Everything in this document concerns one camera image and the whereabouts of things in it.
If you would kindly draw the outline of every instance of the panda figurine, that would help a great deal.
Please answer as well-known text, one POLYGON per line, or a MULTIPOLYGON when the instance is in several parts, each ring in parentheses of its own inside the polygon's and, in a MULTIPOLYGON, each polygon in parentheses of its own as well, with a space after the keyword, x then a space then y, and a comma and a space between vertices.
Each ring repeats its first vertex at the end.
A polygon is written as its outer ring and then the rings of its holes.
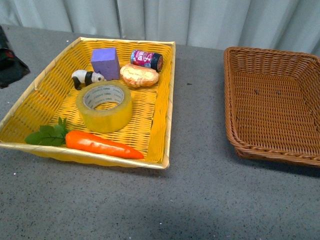
POLYGON ((74 88, 77 90, 81 90, 80 84, 85 84, 85 86, 88 86, 93 83, 106 81, 105 77, 100 73, 86 70, 75 71, 72 73, 71 78, 74 82, 74 88))

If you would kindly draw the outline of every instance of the roll of tape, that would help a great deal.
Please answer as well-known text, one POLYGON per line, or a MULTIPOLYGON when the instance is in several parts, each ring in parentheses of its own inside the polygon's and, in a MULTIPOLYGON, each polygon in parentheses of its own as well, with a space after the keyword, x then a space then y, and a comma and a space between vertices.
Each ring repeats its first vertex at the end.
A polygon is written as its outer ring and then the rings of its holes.
POLYGON ((111 133, 126 126, 132 118, 130 90, 116 81, 102 81, 83 88, 77 98, 76 106, 84 125, 98 133, 111 133), (106 102, 117 103, 110 109, 95 109, 106 102))

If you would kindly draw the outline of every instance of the orange carrot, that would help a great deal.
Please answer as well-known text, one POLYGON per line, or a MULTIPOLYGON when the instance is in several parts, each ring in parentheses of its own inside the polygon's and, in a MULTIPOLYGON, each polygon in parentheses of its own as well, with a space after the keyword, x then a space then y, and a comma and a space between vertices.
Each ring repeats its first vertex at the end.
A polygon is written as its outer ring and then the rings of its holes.
POLYGON ((123 159, 143 159, 144 155, 134 148, 119 142, 110 141, 91 133, 72 130, 65 135, 67 148, 95 154, 105 154, 123 159))

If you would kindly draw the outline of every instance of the toy carrot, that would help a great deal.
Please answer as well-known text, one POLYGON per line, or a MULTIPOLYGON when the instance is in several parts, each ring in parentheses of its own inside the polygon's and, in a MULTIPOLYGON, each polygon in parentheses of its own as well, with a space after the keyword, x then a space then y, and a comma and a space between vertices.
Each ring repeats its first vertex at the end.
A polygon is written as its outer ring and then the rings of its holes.
POLYGON ((95 154, 105 154, 124 159, 143 159, 144 155, 134 148, 115 141, 110 141, 91 133, 66 129, 67 119, 59 117, 59 124, 40 126, 40 130, 25 138, 27 144, 43 146, 61 146, 95 154))

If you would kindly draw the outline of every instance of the soda can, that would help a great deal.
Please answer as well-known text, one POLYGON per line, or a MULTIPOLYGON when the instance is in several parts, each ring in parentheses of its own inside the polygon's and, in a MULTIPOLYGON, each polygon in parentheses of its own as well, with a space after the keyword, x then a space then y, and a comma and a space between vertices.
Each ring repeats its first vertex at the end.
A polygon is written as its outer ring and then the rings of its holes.
POLYGON ((164 58, 160 53, 133 50, 131 53, 131 64, 147 67, 160 72, 164 64, 164 58))

